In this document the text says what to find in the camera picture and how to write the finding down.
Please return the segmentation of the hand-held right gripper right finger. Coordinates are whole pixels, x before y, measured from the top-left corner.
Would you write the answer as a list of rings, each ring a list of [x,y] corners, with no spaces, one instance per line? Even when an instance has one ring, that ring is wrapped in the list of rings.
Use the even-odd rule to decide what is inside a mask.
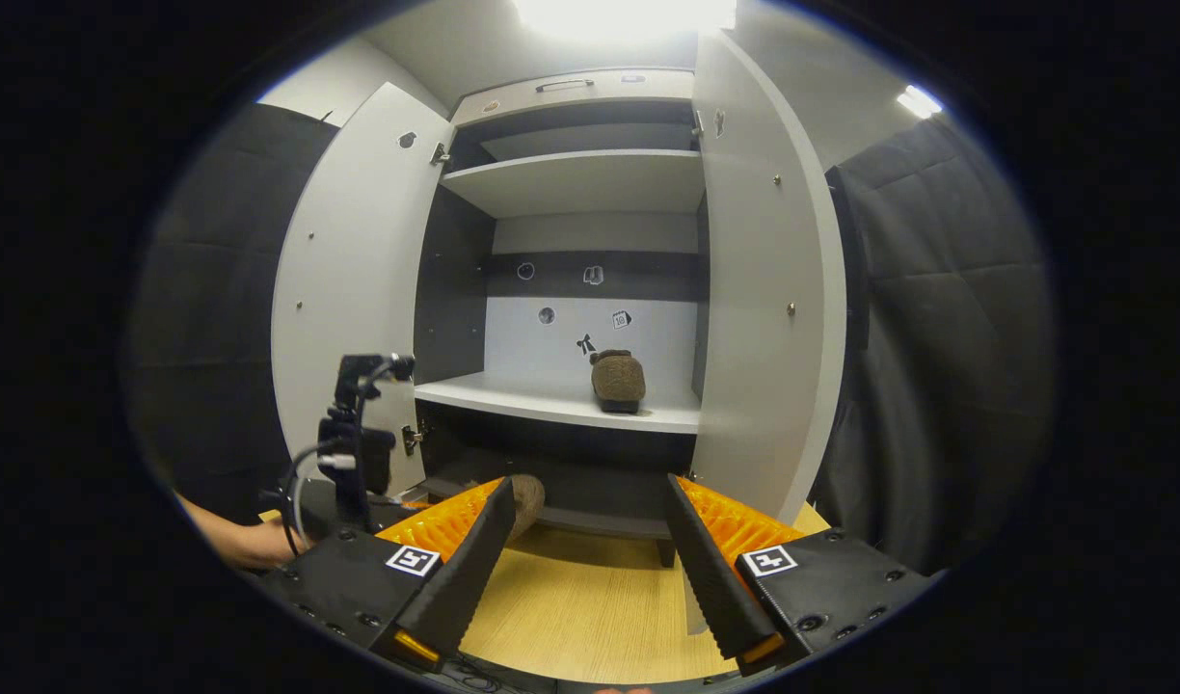
[[[677,474],[664,513],[702,620],[745,676],[868,635],[937,583],[840,528],[804,533]]]

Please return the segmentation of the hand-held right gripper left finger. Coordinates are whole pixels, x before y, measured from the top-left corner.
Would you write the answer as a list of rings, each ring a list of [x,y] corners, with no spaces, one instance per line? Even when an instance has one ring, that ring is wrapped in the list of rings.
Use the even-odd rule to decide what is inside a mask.
[[[375,533],[339,528],[262,588],[358,649],[440,672],[461,650],[514,519],[514,484],[497,478]]]

